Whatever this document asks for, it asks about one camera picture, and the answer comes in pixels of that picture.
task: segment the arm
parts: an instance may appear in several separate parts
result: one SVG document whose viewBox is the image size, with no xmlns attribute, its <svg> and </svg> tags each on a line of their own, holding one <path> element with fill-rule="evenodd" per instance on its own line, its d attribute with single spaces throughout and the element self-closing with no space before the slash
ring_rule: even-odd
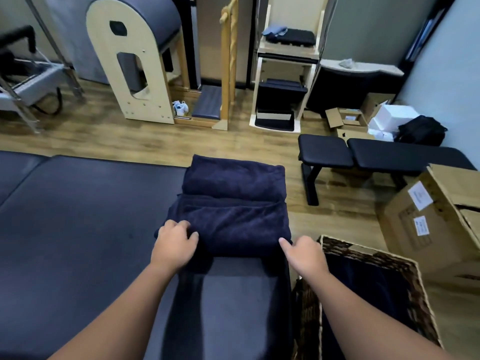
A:
<svg viewBox="0 0 480 360">
<path fill-rule="evenodd" d="M 353 293 L 328 271 L 318 242 L 300 237 L 280 245 L 290 265 L 305 278 L 321 302 L 347 360 L 406 360 L 452 357 L 440 347 L 387 316 Z"/>
<path fill-rule="evenodd" d="M 97 318 L 51 360 L 141 360 L 160 299 L 175 273 L 193 256 L 198 233 L 189 223 L 168 220 L 159 230 L 150 264 Z"/>
</svg>

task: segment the forearm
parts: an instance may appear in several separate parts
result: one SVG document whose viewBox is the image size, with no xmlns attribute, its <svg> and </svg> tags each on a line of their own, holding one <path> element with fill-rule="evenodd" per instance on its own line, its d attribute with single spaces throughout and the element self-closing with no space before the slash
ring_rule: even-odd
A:
<svg viewBox="0 0 480 360">
<path fill-rule="evenodd" d="M 51 360 L 141 360 L 162 295 L 174 272 L 148 265 L 96 319 Z"/>
<path fill-rule="evenodd" d="M 364 301 L 333 275 L 308 281 L 347 360 L 452 359 L 440 347 Z"/>
</svg>

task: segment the hand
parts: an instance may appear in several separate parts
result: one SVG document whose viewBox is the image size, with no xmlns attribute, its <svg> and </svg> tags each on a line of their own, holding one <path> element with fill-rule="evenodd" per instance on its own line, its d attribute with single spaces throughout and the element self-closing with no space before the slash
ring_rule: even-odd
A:
<svg viewBox="0 0 480 360">
<path fill-rule="evenodd" d="M 187 238 L 189 226 L 188 221 L 176 223 L 168 220 L 160 227 L 152 251 L 151 266 L 166 268 L 174 274 L 189 262 L 198 244 L 198 232 Z"/>
<path fill-rule="evenodd" d="M 290 265 L 307 281 L 330 273 L 321 245 L 311 237 L 299 237 L 293 245 L 283 237 L 278 241 Z"/>
</svg>

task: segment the person's left hand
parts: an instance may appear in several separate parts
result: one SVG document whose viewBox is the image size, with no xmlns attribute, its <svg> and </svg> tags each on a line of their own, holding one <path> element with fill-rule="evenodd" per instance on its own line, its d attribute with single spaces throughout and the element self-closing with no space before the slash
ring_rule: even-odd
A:
<svg viewBox="0 0 480 360">
<path fill-rule="evenodd" d="M 198 232 L 187 237 L 190 223 L 176 223 L 168 220 L 158 231 L 158 238 L 152 251 L 150 265 L 167 268 L 176 273 L 186 265 L 195 253 L 198 244 Z"/>
</svg>

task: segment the black foam handle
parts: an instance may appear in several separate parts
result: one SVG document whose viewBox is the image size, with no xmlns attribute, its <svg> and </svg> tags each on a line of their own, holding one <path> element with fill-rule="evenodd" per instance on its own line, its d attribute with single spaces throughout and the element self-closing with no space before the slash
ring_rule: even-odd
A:
<svg viewBox="0 0 480 360">
<path fill-rule="evenodd" d="M 28 39 L 28 50 L 30 53 L 35 53 L 37 51 L 37 44 L 35 41 L 35 30 L 31 25 L 22 26 L 21 28 L 0 35 L 0 48 L 13 44 L 23 38 Z"/>
</svg>

